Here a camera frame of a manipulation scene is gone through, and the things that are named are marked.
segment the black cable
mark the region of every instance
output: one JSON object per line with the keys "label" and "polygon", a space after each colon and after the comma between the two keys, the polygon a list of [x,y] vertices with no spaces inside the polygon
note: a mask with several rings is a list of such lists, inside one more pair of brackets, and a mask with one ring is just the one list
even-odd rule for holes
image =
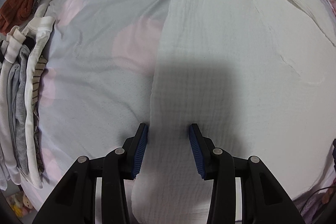
{"label": "black cable", "polygon": [[302,208],[301,208],[301,210],[300,210],[300,214],[302,213],[303,209],[306,207],[308,201],[311,199],[311,197],[312,197],[313,195],[315,195],[315,194],[316,194],[317,192],[319,192],[319,191],[322,191],[322,190],[325,190],[325,189],[329,189],[329,188],[336,188],[336,186],[324,187],[324,188],[318,189],[318,190],[316,190],[314,193],[312,193],[312,194],[310,195],[310,197],[306,200],[306,202],[304,203],[304,205],[302,206]]}

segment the round metal pin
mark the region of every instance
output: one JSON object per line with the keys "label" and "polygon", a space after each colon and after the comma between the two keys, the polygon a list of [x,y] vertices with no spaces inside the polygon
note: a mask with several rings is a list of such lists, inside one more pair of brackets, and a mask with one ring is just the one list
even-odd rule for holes
{"label": "round metal pin", "polygon": [[251,157],[251,162],[254,162],[255,164],[257,164],[260,161],[260,159],[257,156],[252,156]]}
{"label": "round metal pin", "polygon": [[223,153],[223,150],[221,150],[220,148],[215,148],[214,150],[212,150],[212,152],[216,155],[220,155],[221,153]]}
{"label": "round metal pin", "polygon": [[117,155],[121,155],[125,152],[125,150],[123,148],[117,148],[115,151],[114,151]]}
{"label": "round metal pin", "polygon": [[80,156],[80,157],[77,159],[77,161],[78,161],[80,164],[82,164],[83,162],[86,162],[86,160],[87,160],[87,157],[86,157],[86,156]]}

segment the ridged blue grip surface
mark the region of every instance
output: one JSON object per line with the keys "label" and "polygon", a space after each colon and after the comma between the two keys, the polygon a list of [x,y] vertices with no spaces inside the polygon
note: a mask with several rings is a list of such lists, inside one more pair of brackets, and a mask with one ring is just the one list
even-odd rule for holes
{"label": "ridged blue grip surface", "polygon": [[132,170],[132,176],[134,179],[137,176],[137,174],[140,173],[142,159],[145,154],[146,145],[147,145],[147,135],[148,135],[148,126],[145,125],[142,131],[142,135],[140,137],[138,147],[136,148],[135,155],[134,155],[133,170]]}
{"label": "ridged blue grip surface", "polygon": [[195,131],[192,126],[189,127],[189,141],[191,149],[193,150],[197,171],[201,175],[202,179],[204,179],[205,178],[204,158],[201,148],[198,144]]}

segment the striped garment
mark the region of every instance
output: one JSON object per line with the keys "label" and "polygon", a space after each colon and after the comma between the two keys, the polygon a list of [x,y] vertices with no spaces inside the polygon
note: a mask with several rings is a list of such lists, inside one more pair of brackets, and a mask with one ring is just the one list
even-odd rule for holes
{"label": "striped garment", "polygon": [[33,109],[33,115],[34,115],[34,141],[35,141],[35,151],[36,151],[36,161],[37,161],[37,169],[39,171],[40,177],[42,176],[42,173],[44,172],[44,165],[41,159],[40,154],[40,142],[39,142],[39,113],[38,113],[38,92],[39,92],[39,85],[40,85],[40,79],[41,74],[43,73],[45,66],[47,64],[47,60],[43,57],[43,55],[40,56],[39,61],[36,64],[34,76],[33,76],[33,93],[32,93],[32,101],[31,101],[31,107]]}

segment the gray bed sheet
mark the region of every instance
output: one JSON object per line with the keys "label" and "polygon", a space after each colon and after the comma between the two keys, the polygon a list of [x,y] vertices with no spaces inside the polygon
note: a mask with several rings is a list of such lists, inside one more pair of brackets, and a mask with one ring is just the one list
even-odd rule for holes
{"label": "gray bed sheet", "polygon": [[[169,2],[50,3],[46,15],[56,22],[43,52],[48,64],[39,98],[43,189],[22,182],[36,209],[79,156],[105,156],[133,136],[140,122],[149,122],[156,49]],[[128,182],[128,193],[131,187]]]}

